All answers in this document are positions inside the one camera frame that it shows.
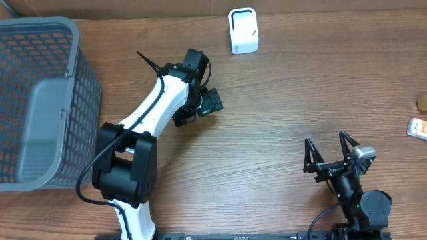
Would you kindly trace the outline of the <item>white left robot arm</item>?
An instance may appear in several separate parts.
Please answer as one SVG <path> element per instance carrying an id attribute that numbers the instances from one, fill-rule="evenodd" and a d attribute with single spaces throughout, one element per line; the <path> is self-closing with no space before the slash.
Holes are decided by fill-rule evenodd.
<path id="1" fill-rule="evenodd" d="M 223 108 L 216 89 L 208 89 L 211 62 L 188 49 L 181 63 L 155 70 L 155 87 L 142 104 L 118 124 L 104 123 L 98 133 L 92 185 L 113 207 L 121 232 L 115 239 L 154 239 L 149 200 L 157 183 L 158 139 L 169 121 L 186 125 Z"/>

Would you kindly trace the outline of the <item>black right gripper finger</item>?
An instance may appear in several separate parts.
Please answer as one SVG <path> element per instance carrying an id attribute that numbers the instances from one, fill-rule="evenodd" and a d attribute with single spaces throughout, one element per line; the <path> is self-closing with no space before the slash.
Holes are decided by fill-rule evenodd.
<path id="1" fill-rule="evenodd" d="M 351 145 L 351 147 L 356 147 L 356 146 L 359 146 L 359 142 L 357 142 L 352 137 L 350 137 L 344 130 L 341 130 L 339 132 L 339 140 L 340 140 L 340 145 L 341 145 L 344 159 L 348 159 L 351 152 L 348 145 Z"/>
<path id="2" fill-rule="evenodd" d="M 304 173 L 313 173 L 320 170 L 320 166 L 325 163 L 324 159 L 310 139 L 304 141 Z"/>

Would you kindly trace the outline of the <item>Kleenex tissue pack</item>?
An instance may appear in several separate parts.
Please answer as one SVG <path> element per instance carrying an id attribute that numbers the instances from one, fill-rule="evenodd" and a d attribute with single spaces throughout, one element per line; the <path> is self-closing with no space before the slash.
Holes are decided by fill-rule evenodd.
<path id="1" fill-rule="evenodd" d="M 427 121 L 412 118 L 408 124 L 407 134 L 411 137 L 427 140 Z"/>

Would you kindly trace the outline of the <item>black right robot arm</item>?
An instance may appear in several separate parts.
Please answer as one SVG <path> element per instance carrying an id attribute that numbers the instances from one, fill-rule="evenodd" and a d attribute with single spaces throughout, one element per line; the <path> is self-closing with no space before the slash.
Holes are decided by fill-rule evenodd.
<path id="1" fill-rule="evenodd" d="M 303 172 L 315 173 L 317 183 L 325 182 L 337 203 L 321 212 L 299 239 L 390 239 L 383 230 L 388 227 L 392 198 L 384 191 L 364 191 L 360 182 L 376 158 L 376 150 L 361 145 L 345 131 L 339 132 L 343 159 L 327 163 L 310 139 L 304 141 Z M 325 215 L 340 208 L 346 222 L 332 225 L 329 231 L 314 231 Z"/>

